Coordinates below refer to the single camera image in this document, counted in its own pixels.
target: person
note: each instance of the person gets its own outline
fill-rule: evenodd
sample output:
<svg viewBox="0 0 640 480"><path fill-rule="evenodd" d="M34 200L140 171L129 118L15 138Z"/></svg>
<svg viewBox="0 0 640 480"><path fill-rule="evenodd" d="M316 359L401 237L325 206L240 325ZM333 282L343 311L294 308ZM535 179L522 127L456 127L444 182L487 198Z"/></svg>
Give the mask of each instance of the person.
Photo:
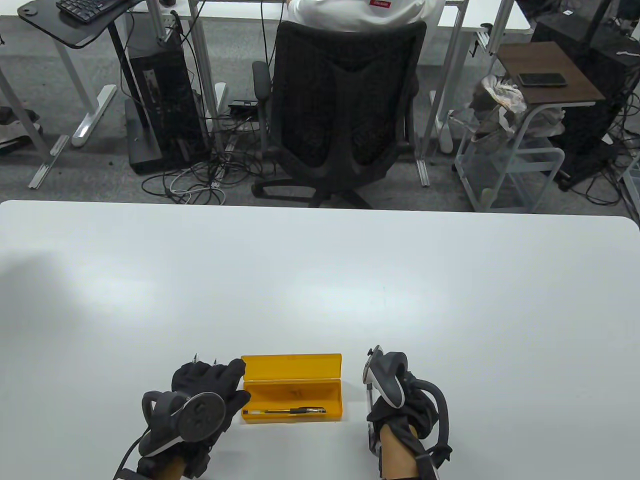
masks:
<svg viewBox="0 0 640 480"><path fill-rule="evenodd" d="M366 32L423 20L433 35L444 0L287 0L289 20L323 30Z"/></svg>
<svg viewBox="0 0 640 480"><path fill-rule="evenodd" d="M183 442L150 459L140 459L137 473L151 480L180 480L182 476L190 477L190 462L203 452L208 454L221 434L231 426L233 417L251 399L247 391L237 389L245 367L242 360L235 359L229 365L211 366L203 362L190 362L176 371L172 379L172 391L184 392L190 396L201 392L217 393L227 407L225 419L220 428L203 442ZM393 434L388 423L398 420L408 422L414 436L425 438L437 418L431 401L424 402L422 398L418 398L413 401L408 399L407 403L410 408L396 410L388 408L384 400L379 398L369 416L380 439L380 474L386 480L419 478L414 454Z"/></svg>

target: red label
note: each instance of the red label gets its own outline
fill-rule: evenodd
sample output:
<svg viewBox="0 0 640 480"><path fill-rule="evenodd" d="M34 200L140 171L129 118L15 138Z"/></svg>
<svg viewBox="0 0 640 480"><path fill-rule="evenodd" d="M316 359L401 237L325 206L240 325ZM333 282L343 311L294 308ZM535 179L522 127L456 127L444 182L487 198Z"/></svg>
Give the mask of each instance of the red label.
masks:
<svg viewBox="0 0 640 480"><path fill-rule="evenodd" d="M369 5L371 5L371 6L381 6L382 8L389 8L389 7L391 7L391 2L385 2L384 0L371 0L369 2Z"/></svg>

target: box lid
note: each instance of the box lid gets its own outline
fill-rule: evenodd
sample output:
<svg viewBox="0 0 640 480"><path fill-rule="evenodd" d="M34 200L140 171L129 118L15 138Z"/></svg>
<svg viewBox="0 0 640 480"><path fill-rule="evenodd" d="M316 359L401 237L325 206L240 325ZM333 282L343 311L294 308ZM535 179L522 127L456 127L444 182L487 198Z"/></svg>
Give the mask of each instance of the box lid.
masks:
<svg viewBox="0 0 640 480"><path fill-rule="evenodd" d="M340 378L342 355L246 355L245 381Z"/></svg>

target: smartphone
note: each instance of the smartphone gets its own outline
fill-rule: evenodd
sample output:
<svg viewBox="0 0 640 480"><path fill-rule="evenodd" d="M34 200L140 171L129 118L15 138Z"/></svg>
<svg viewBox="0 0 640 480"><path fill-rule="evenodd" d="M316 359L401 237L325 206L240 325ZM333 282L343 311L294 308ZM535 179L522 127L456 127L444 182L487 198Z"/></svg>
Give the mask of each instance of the smartphone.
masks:
<svg viewBox="0 0 640 480"><path fill-rule="evenodd" d="M518 79L524 87L566 86L566 80L561 74L518 74Z"/></svg>

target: white shirt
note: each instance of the white shirt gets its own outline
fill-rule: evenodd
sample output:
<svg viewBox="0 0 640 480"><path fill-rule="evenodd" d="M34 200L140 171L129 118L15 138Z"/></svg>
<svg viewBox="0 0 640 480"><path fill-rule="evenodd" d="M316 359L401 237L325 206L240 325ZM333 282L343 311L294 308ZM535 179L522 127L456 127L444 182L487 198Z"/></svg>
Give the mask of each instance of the white shirt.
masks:
<svg viewBox="0 0 640 480"><path fill-rule="evenodd" d="M431 38L443 8L444 0L291 0L289 20L334 31L372 31L424 20Z"/></svg>

